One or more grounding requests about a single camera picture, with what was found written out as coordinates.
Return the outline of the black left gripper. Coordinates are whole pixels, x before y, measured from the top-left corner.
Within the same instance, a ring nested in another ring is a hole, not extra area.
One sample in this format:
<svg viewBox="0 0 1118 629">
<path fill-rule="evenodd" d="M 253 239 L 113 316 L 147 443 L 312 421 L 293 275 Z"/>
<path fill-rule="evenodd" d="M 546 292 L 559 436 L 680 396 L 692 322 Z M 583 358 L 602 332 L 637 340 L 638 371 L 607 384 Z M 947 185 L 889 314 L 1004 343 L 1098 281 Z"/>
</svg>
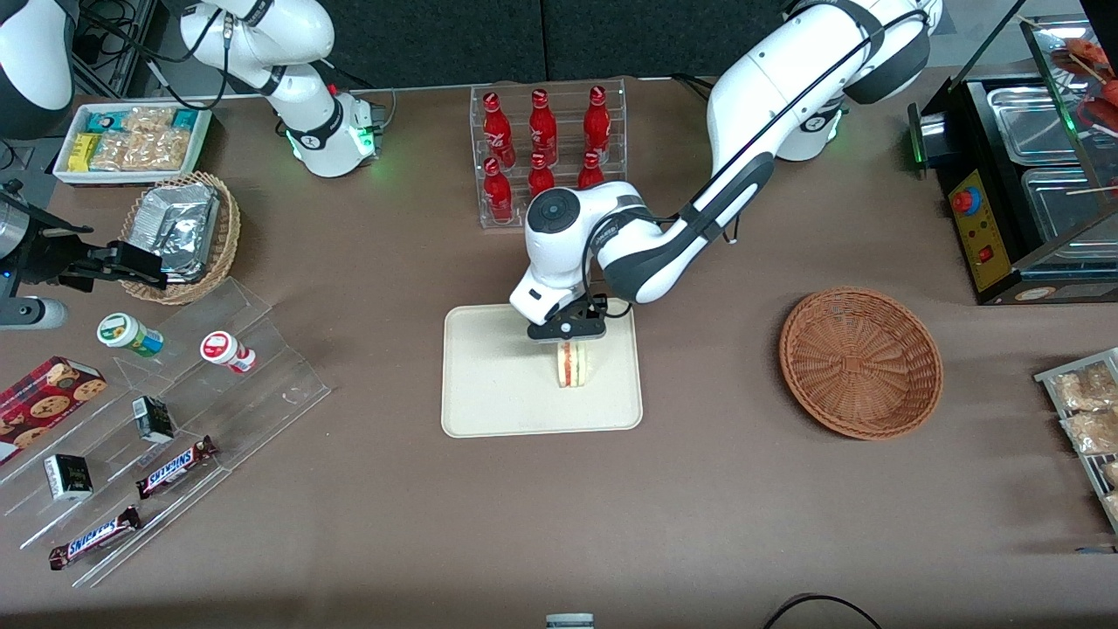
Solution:
<svg viewBox="0 0 1118 629">
<path fill-rule="evenodd" d="M 608 298 L 604 294 L 582 295 L 556 309 L 543 325 L 528 325 L 528 339 L 536 342 L 579 342 L 606 334 Z"/>
</svg>

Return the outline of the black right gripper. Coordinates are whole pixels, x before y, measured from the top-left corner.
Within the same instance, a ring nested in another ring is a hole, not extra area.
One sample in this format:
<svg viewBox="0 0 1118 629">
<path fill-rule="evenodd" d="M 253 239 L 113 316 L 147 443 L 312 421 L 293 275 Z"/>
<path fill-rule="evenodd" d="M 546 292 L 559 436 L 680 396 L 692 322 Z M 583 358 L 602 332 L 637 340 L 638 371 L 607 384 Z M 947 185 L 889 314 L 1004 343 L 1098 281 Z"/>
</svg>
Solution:
<svg viewBox="0 0 1118 629">
<path fill-rule="evenodd" d="M 80 235 L 94 232 L 86 225 L 58 227 L 31 218 L 23 239 L 12 252 L 16 284 L 53 284 L 92 292 L 93 282 L 132 282 L 163 290 L 168 285 L 162 259 L 124 240 L 112 240 L 105 265 L 96 258 L 100 247 Z"/>
</svg>

